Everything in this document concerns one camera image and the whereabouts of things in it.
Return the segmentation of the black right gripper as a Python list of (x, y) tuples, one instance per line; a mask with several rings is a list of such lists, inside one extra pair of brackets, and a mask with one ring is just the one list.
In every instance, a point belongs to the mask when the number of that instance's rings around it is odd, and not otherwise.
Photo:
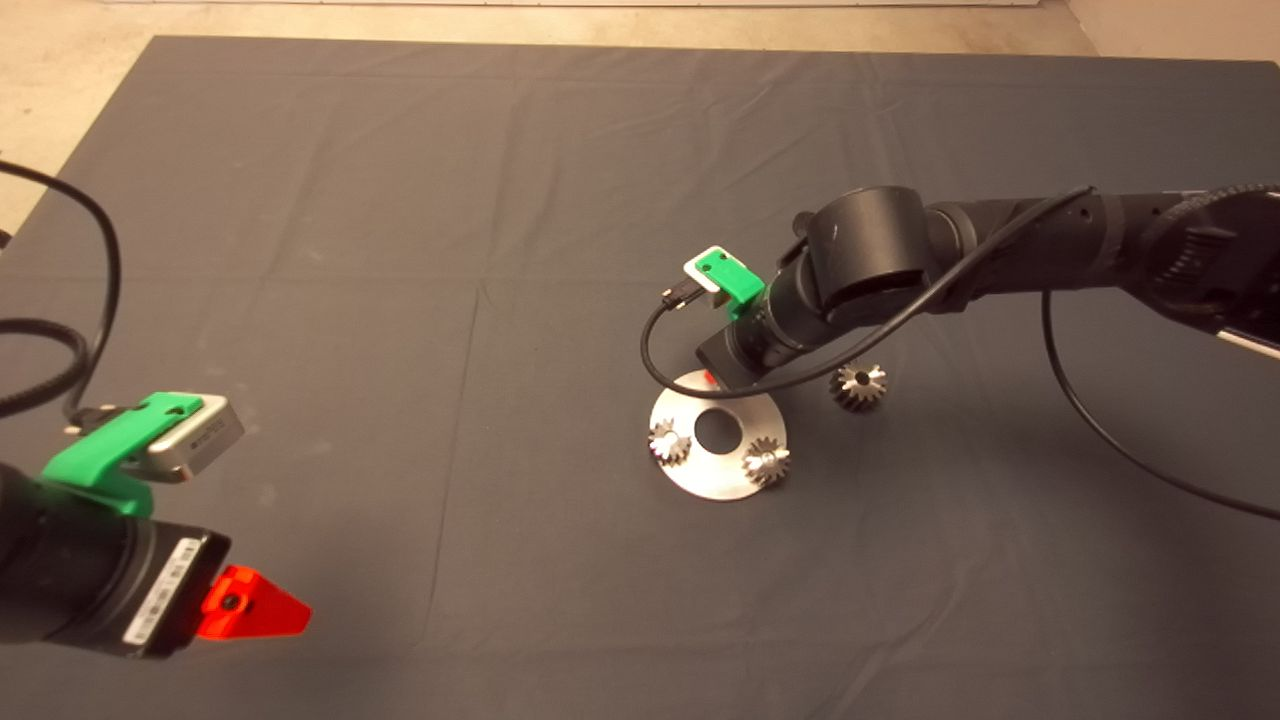
[(796, 347), (764, 310), (746, 313), (698, 346), (704, 386), (744, 389), (796, 357)]

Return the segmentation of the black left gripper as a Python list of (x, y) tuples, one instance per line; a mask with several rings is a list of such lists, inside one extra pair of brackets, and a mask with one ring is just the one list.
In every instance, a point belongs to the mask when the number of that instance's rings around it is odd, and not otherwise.
[(302, 634), (312, 609), (252, 568), (221, 571), (229, 552), (230, 538), (216, 530), (132, 518), (120, 566), (102, 597), (61, 632), (61, 644), (169, 659), (196, 632), (201, 639)]

